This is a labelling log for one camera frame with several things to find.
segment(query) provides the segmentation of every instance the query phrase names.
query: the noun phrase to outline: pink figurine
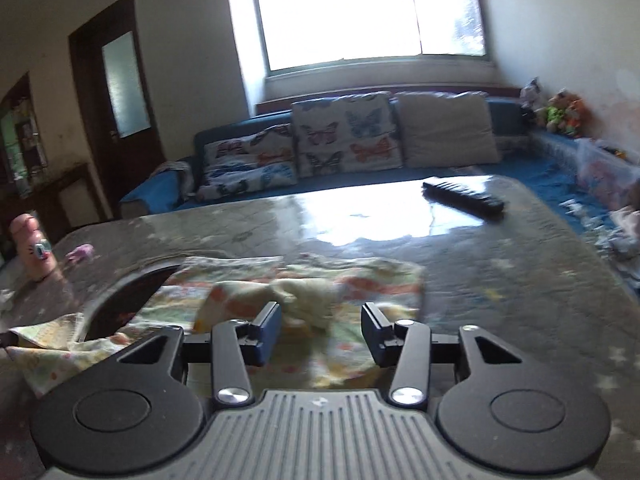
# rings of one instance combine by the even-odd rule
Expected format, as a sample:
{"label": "pink figurine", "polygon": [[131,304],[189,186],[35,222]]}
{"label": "pink figurine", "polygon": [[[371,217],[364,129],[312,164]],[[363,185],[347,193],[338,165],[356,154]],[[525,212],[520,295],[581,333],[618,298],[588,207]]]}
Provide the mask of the pink figurine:
{"label": "pink figurine", "polygon": [[51,252],[51,244],[40,231],[38,220],[29,214],[20,215],[11,222],[9,230],[28,276],[35,282],[49,276],[58,262]]}
{"label": "pink figurine", "polygon": [[84,260],[85,258],[91,259],[94,257],[94,246],[91,244],[78,245],[73,251],[66,254],[66,260],[75,265],[76,263]]}

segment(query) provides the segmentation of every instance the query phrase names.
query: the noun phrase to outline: black clamp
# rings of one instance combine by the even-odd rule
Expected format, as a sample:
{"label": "black clamp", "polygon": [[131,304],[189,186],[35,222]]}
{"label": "black clamp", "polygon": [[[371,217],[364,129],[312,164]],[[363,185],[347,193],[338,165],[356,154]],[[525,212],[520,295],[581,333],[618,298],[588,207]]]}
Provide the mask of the black clamp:
{"label": "black clamp", "polygon": [[209,334],[185,337],[183,361],[211,363],[215,410],[255,402],[245,365],[264,366],[280,335],[281,323],[280,305],[270,301],[251,322],[233,319],[217,324]]}
{"label": "black clamp", "polygon": [[460,357],[460,340],[433,335],[427,325],[411,319],[391,323],[373,303],[362,306],[360,326],[375,363],[381,368],[396,367],[387,402],[425,410],[431,364],[455,364]]}

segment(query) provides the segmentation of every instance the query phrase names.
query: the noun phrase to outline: butterfly print cushion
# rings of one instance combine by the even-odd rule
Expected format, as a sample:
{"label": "butterfly print cushion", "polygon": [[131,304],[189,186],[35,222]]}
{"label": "butterfly print cushion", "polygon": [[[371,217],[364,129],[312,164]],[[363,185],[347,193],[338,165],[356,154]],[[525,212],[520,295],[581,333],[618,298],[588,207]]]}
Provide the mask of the butterfly print cushion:
{"label": "butterfly print cushion", "polygon": [[198,200],[224,200],[238,194],[298,182],[293,135],[288,124],[258,134],[205,146],[204,181]]}
{"label": "butterfly print cushion", "polygon": [[300,177],[402,166],[388,92],[294,103]]}

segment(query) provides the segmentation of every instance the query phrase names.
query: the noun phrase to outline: white wall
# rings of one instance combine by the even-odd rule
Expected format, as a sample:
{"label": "white wall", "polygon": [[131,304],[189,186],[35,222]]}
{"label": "white wall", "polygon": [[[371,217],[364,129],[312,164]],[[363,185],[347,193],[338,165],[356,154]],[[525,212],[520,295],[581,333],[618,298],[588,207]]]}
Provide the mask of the white wall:
{"label": "white wall", "polygon": [[485,0],[508,84],[540,76],[594,111],[590,132],[640,151],[640,0]]}
{"label": "white wall", "polygon": [[[90,159],[68,35],[115,1],[0,0],[0,95],[30,73],[52,165]],[[228,0],[135,1],[142,63],[164,153],[168,159],[189,155],[197,131],[249,115]]]}
{"label": "white wall", "polygon": [[247,105],[249,113],[254,115],[255,105],[264,100],[266,76],[255,3],[254,0],[229,0],[229,7]]}

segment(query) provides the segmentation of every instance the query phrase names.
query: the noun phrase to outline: beige cushion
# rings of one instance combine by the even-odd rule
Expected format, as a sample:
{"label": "beige cushion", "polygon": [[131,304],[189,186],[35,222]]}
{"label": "beige cushion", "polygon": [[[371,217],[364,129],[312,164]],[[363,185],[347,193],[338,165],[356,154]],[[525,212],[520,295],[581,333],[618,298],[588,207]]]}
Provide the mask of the beige cushion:
{"label": "beige cushion", "polygon": [[484,93],[400,92],[395,97],[410,168],[500,162]]}

